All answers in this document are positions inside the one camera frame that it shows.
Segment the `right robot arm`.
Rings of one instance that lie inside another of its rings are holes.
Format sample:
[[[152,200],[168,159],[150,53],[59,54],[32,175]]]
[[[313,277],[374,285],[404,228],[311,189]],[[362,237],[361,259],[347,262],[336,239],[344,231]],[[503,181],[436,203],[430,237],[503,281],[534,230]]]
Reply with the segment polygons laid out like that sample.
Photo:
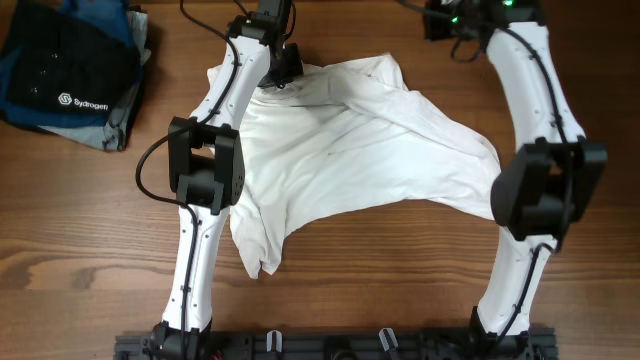
[[[486,292],[473,310],[479,350],[514,356],[533,340],[530,309],[544,269],[583,217],[608,163],[587,139],[563,92],[537,1],[429,1],[430,40],[476,41],[494,67],[510,111],[514,158],[493,180],[499,245]]]

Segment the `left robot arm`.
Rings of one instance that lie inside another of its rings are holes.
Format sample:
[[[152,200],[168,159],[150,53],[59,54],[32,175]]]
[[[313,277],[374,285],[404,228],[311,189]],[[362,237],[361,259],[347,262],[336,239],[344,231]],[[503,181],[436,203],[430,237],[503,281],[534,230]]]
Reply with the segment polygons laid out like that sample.
[[[169,203],[179,208],[179,248],[172,289],[161,321],[137,350],[122,340],[117,359],[209,359],[212,285],[221,233],[240,199],[245,165],[239,128],[258,88],[282,88],[302,75],[290,0],[264,0],[235,17],[221,33],[224,60],[204,100],[186,118],[172,119],[166,136]]]

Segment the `white polo shirt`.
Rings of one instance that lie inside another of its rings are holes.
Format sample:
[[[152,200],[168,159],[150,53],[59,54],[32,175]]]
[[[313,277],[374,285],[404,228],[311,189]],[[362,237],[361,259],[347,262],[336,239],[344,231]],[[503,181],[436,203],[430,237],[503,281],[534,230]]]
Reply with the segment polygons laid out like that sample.
[[[409,89],[388,54],[255,90],[240,135],[246,180],[230,230],[251,278],[277,271],[289,235],[333,215],[403,200],[492,215],[495,147]]]

